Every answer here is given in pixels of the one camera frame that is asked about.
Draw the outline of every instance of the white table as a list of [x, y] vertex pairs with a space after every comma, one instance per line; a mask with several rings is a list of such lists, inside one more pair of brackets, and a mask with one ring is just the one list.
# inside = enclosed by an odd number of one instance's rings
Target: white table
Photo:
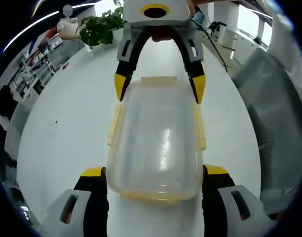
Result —
[[[83, 48], [57, 73], [35, 103], [18, 155], [17, 180], [39, 221], [81, 172], [107, 164], [107, 133], [117, 102], [116, 48]], [[224, 166], [238, 185], [260, 194], [261, 169], [252, 123], [233, 82], [205, 50], [207, 74], [202, 111], [207, 139], [204, 163]], [[133, 80], [177, 76], [188, 80], [173, 41], [148, 41]], [[176, 206], [121, 199], [109, 190], [108, 233], [118, 236], [204, 236], [201, 195]]]

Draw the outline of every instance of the black cable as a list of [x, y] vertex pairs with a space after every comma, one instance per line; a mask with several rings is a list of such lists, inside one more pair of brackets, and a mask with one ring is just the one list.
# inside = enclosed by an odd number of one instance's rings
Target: black cable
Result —
[[206, 31], [204, 28], [202, 28], [202, 26], [199, 25], [197, 22], [195, 22], [193, 19], [192, 19], [192, 21], [193, 21], [193, 23], [196, 24], [196, 26], [199, 27], [199, 29], [200, 29], [201, 31], [205, 32], [205, 34], [207, 35], [208, 39], [210, 40], [212, 46], [215, 48], [215, 50], [216, 50], [216, 52], [218, 53], [218, 55], [219, 55], [221, 61], [223, 62], [224, 66], [225, 66], [226, 72], [228, 72], [228, 68], [227, 68], [227, 66], [226, 66], [226, 63], [225, 63], [224, 59], [223, 59], [222, 56], [220, 55], [220, 53], [219, 53], [219, 51], [217, 50], [215, 44], [212, 42], [212, 40], [211, 40], [211, 38], [209, 37], [209, 34], [207, 33], [207, 31]]

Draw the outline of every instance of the green leaves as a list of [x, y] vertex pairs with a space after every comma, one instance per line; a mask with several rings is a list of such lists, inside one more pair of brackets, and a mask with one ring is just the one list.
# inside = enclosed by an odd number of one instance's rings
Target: green leaves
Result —
[[81, 21], [85, 28], [80, 31], [82, 41], [89, 46], [97, 46], [101, 43], [113, 43], [112, 30], [123, 28], [125, 21], [122, 19], [123, 7], [119, 7], [112, 13], [107, 11], [102, 17], [89, 16]]

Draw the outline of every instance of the round black hole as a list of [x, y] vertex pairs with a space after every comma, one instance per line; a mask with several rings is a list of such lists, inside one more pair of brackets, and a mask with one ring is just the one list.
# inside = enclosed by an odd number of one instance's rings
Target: round black hole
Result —
[[166, 11], [162, 8], [152, 7], [145, 10], [144, 15], [150, 18], [161, 18], [166, 15]]

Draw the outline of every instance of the plastic container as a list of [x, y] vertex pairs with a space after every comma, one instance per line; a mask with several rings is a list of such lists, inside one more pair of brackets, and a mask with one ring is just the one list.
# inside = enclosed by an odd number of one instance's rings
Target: plastic container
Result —
[[202, 172], [190, 85], [131, 83], [111, 144], [108, 186], [129, 198], [179, 201], [200, 191]]

